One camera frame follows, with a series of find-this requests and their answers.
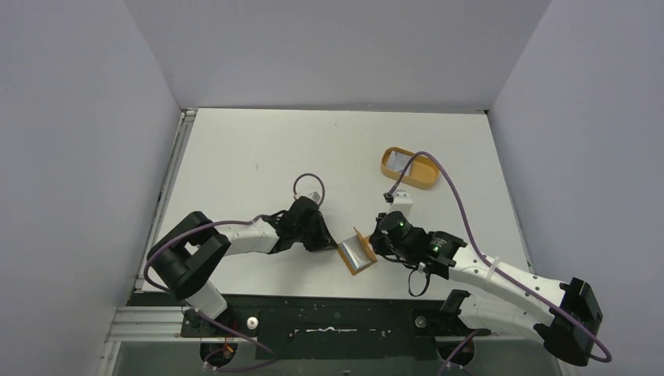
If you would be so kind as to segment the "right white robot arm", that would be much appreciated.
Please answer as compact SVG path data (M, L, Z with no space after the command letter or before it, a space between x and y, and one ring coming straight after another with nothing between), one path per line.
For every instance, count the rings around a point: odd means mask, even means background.
M603 314L591 286L539 277L498 258L478 254L463 239L411 224L400 211L380 213L370 235L373 250L394 255L427 277L441 277L483 291L453 289L440 309L442 328L519 335L543 345L561 361L585 367Z

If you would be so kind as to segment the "yellow leather card holder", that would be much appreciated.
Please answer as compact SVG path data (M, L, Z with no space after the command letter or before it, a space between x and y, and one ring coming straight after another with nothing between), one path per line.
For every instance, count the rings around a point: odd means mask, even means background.
M357 228L355 234L337 246L337 253L353 276L377 263L377 256L369 242Z

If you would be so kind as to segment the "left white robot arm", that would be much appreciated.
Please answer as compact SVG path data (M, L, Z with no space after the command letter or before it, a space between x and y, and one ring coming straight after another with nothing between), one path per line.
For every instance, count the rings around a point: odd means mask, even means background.
M301 244L306 251L333 250L337 242L319 204L299 197L287 209L251 220L211 221L203 212L189 213L171 229L147 257L145 281L201 313L209 334L222 336L232 325L229 305L210 281L227 255L274 255Z

